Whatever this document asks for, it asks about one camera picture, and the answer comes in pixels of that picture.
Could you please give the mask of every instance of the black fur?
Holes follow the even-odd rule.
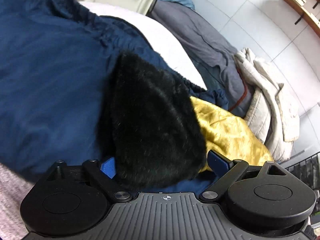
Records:
[[[127,189],[194,178],[206,145],[180,77],[133,54],[119,57],[111,102],[116,171]]]

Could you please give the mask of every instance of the crosshair symbol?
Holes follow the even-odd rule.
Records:
[[[168,201],[168,200],[171,199],[171,197],[167,195],[167,196],[164,196],[163,199],[166,200],[166,201]]]

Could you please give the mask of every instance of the gray ribbed plate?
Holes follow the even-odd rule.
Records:
[[[136,200],[115,204],[95,228],[77,236],[24,240],[262,240],[234,226],[216,204],[203,204],[193,193],[140,193]],[[273,240],[307,240],[303,233]]]

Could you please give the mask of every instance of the black round motor housing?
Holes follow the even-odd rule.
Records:
[[[232,184],[228,212],[260,228],[283,229],[302,223],[316,203],[311,188],[273,162],[266,162],[255,178]]]
[[[44,236],[70,236],[95,226],[108,202],[100,191],[67,180],[35,185],[20,206],[26,228]]]

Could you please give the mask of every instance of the pink textured towel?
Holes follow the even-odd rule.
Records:
[[[20,216],[20,204],[33,184],[0,163],[0,238],[20,240],[27,229]]]

